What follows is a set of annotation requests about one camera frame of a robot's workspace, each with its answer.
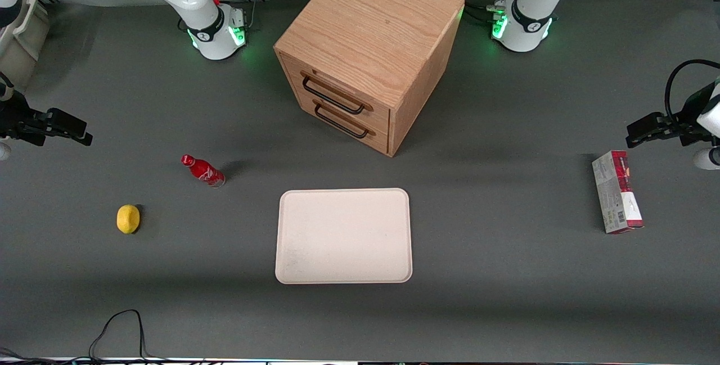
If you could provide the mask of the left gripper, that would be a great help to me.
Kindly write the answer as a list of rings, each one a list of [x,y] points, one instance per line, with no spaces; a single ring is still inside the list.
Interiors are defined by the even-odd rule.
[[[697,142],[718,142],[718,82],[710,83],[690,95],[681,111],[673,114],[679,125],[682,146]],[[635,148],[653,140],[671,138],[671,121],[666,114],[650,113],[627,129],[627,147]]]

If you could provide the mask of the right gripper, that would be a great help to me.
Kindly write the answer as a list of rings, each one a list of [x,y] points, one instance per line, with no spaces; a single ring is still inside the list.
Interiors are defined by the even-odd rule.
[[[90,146],[92,134],[87,132],[87,122],[61,109],[38,111],[32,109],[25,96],[18,91],[2,91],[1,96],[1,137],[16,139],[42,147],[46,132],[51,128],[51,137],[61,137]]]

